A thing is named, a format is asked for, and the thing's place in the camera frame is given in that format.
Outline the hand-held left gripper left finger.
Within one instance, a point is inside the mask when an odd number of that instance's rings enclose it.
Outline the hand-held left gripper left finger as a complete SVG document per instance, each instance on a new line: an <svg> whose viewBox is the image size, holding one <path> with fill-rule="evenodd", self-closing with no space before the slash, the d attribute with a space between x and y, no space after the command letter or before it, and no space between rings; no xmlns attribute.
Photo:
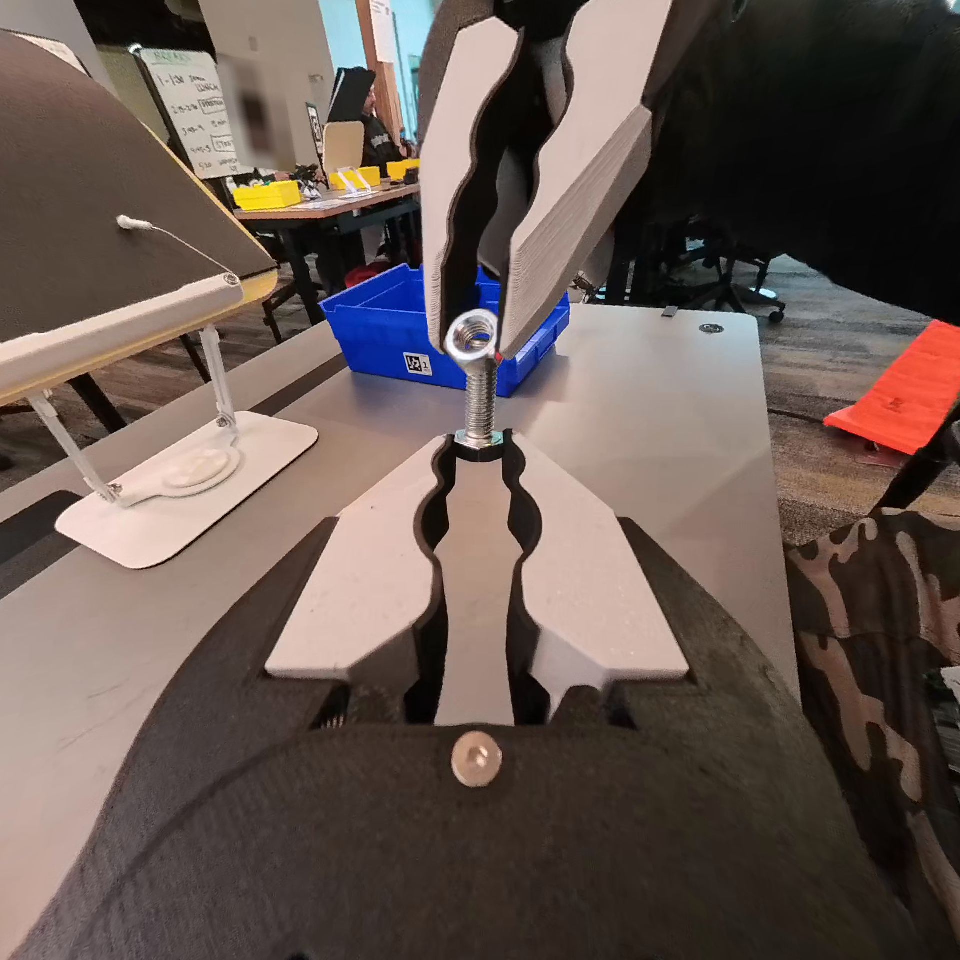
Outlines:
<svg viewBox="0 0 960 960"><path fill-rule="evenodd" d="M267 658L270 677L379 690L407 722L435 722L449 641L436 549L456 467L452 438L433 438L337 514Z"/></svg>

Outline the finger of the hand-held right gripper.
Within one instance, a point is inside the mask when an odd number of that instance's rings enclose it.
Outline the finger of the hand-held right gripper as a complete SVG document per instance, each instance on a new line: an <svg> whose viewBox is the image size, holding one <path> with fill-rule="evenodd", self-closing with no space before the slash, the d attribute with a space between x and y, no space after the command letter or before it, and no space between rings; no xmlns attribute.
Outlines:
<svg viewBox="0 0 960 960"><path fill-rule="evenodd" d="M498 352L512 358L611 230L651 155L642 103L670 2L592 1L558 51L566 103L538 149L530 205L510 237Z"/></svg>
<svg viewBox="0 0 960 960"><path fill-rule="evenodd" d="M479 244L498 205L503 136L491 107L518 64L522 34L491 16L457 33L424 144L419 173L427 330L445 350L466 309Z"/></svg>

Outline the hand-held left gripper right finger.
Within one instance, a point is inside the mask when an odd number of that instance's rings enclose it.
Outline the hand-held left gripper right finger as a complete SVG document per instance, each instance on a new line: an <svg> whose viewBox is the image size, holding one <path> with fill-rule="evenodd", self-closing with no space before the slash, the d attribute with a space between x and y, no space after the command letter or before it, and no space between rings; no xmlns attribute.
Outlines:
<svg viewBox="0 0 960 960"><path fill-rule="evenodd" d="M690 665L615 511L523 434L505 434L513 721L541 725L575 688L681 682Z"/></svg>

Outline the silver hex nut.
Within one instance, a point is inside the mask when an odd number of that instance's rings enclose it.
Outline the silver hex nut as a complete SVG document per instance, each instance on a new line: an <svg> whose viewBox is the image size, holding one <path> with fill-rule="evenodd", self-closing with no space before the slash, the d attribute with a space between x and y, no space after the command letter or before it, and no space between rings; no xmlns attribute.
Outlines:
<svg viewBox="0 0 960 960"><path fill-rule="evenodd" d="M488 309L463 312L451 324L444 338L444 351L466 370L498 356L498 315Z"/></svg>

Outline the blue plastic bin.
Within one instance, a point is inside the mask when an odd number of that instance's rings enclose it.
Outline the blue plastic bin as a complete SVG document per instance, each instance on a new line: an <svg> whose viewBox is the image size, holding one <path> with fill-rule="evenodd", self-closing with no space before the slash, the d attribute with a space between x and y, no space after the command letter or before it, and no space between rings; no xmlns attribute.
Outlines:
<svg viewBox="0 0 960 960"><path fill-rule="evenodd" d="M322 310L356 374L464 390L462 369L429 340L423 269L401 264L327 298ZM564 294L546 320L498 370L496 394L509 398L570 324Z"/></svg>

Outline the silver hex bolt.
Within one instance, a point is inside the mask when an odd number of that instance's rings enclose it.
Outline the silver hex bolt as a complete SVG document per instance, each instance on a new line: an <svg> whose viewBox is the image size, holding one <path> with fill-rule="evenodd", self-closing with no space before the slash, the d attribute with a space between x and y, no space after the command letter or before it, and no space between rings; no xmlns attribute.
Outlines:
<svg viewBox="0 0 960 960"><path fill-rule="evenodd" d="M497 461L505 433L496 428L496 356L488 351L456 351L452 356L465 374L465 422L453 438L456 455L465 462Z"/></svg>

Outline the person's right forearm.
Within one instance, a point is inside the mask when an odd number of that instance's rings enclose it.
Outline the person's right forearm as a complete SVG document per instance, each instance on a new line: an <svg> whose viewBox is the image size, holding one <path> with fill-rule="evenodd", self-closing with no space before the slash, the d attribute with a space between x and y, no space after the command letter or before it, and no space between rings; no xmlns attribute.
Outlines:
<svg viewBox="0 0 960 960"><path fill-rule="evenodd" d="M639 219L958 325L958 2L678 2L663 40Z"/></svg>

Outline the beige board book stand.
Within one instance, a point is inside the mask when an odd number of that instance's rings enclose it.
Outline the beige board book stand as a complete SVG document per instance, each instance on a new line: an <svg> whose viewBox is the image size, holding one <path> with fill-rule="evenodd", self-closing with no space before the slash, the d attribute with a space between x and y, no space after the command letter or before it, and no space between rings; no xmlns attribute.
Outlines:
<svg viewBox="0 0 960 960"><path fill-rule="evenodd" d="M322 169L331 177L364 165L366 129L362 121L327 122L322 128Z"/></svg>

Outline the wooden office desk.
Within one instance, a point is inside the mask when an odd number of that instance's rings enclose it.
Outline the wooden office desk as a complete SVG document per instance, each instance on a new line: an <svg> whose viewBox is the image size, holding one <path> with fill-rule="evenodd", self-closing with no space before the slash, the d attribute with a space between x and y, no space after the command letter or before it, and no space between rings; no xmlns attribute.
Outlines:
<svg viewBox="0 0 960 960"><path fill-rule="evenodd" d="M324 194L320 198L306 200L293 206L234 212L236 220L252 225L253 223L276 223L322 221L342 215L360 214L367 211L385 209L401 201L418 200L421 194L419 183L387 185L372 188L367 193Z"/></svg>

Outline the white book stand wooden board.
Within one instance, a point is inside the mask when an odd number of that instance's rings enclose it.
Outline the white book stand wooden board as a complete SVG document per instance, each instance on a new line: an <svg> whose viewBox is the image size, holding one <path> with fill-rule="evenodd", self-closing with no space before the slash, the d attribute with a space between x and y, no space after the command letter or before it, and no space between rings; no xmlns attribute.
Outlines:
<svg viewBox="0 0 960 960"><path fill-rule="evenodd" d="M90 493L56 533L128 570L180 554L318 441L235 408L216 323L278 271L160 138L81 68L1 42L2 402L26 400ZM105 480L45 391L198 331L211 422Z"/></svg>

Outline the black office chair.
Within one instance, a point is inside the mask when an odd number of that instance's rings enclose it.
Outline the black office chair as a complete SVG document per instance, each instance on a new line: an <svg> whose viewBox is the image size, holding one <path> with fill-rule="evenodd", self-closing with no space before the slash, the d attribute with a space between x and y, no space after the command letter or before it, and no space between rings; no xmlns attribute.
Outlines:
<svg viewBox="0 0 960 960"><path fill-rule="evenodd" d="M739 314L746 314L748 307L763 308L769 312L769 324L780 325L786 318L786 304L765 286L774 258L750 246L703 243L683 253L669 268L660 290L663 305L700 311L729 307ZM682 282L678 272L694 265L714 271L716 277L708 282Z"/></svg>

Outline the handwritten whiteboard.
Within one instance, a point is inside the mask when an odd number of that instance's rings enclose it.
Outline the handwritten whiteboard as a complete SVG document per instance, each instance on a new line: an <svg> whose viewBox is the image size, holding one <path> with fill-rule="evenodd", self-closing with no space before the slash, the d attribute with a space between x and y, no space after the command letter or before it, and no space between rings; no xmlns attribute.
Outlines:
<svg viewBox="0 0 960 960"><path fill-rule="evenodd" d="M199 179L246 175L252 168L240 162L221 80L213 57L200 51L143 47L145 66L174 137Z"/></svg>

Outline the orange red plastic bin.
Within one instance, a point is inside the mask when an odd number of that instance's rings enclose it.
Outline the orange red plastic bin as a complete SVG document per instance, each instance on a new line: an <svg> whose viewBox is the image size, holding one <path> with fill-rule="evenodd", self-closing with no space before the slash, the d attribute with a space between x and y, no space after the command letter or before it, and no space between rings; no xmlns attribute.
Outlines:
<svg viewBox="0 0 960 960"><path fill-rule="evenodd" d="M940 429L959 395L959 328L938 319L857 402L823 425L912 455Z"/></svg>

